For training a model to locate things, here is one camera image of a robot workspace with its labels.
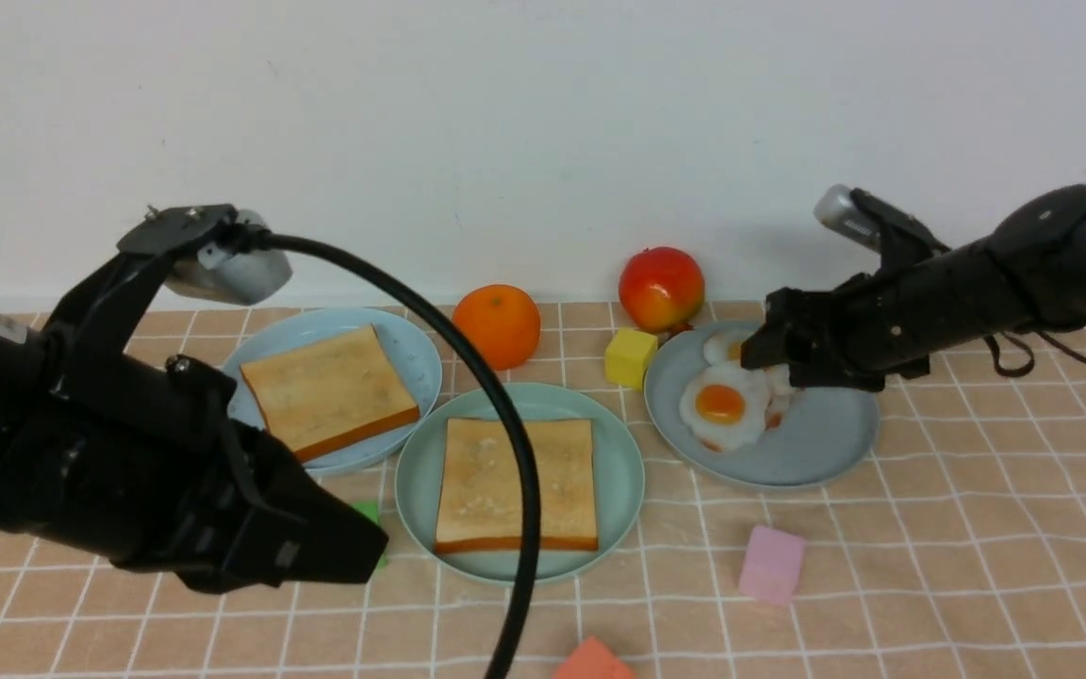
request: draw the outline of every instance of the green cube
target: green cube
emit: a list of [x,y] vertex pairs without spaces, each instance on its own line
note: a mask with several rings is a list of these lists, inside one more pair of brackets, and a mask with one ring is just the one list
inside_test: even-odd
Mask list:
[[[358,513],[370,519],[371,524],[376,526],[380,525],[380,503],[376,500],[363,500],[361,503],[350,503],[350,506],[356,508]],[[375,565],[375,570],[380,570],[384,566],[388,566],[387,555],[380,555],[380,562]]]

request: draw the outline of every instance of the orange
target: orange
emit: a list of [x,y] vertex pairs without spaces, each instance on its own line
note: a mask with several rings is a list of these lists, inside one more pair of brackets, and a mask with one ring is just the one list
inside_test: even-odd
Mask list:
[[452,323],[492,369],[509,369],[534,355],[543,318],[530,296],[497,284],[468,292],[455,306]]

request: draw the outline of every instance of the egg white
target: egg white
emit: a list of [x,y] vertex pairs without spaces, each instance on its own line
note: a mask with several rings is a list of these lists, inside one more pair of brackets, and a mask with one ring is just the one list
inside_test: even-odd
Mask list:
[[730,362],[730,364],[738,366],[740,361],[729,360],[728,352],[732,349],[732,345],[738,347],[745,340],[748,340],[752,334],[754,334],[752,330],[723,330],[707,337],[706,342],[703,343],[704,360],[711,365]]
[[[698,392],[711,383],[721,383],[729,390],[738,392],[745,400],[745,417],[732,425],[719,425],[699,416],[695,401]],[[729,362],[720,362],[711,364],[686,383],[685,391],[677,404],[677,414],[695,439],[711,450],[730,453],[757,442],[766,432],[768,403],[770,403],[770,392],[766,374],[760,370],[743,369]]]
[[[779,426],[782,426],[782,422],[790,412],[790,403],[792,403],[793,399],[794,397],[779,397],[776,394],[770,399],[770,404],[768,405],[768,408],[766,408],[767,429],[776,429]],[[768,426],[768,423],[770,423],[773,418],[779,418],[779,420],[776,420],[776,426]]]
[[774,365],[766,368],[768,387],[773,397],[790,397],[794,394],[794,387],[790,387],[790,366],[785,364]]

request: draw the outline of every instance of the white wall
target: white wall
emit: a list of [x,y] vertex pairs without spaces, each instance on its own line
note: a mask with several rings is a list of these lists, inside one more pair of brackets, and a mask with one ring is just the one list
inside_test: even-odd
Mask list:
[[[10,309],[147,203],[253,208],[440,302],[613,297],[667,243],[762,297],[875,266],[811,219],[833,183],[960,244],[1084,168],[1073,0],[0,0]],[[380,298],[298,261],[275,303],[331,300]]]

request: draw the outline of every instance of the red cube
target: red cube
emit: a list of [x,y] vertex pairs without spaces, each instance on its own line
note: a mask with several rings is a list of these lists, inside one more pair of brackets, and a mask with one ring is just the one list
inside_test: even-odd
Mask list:
[[555,670],[552,679],[634,679],[634,671],[597,637],[589,637]]

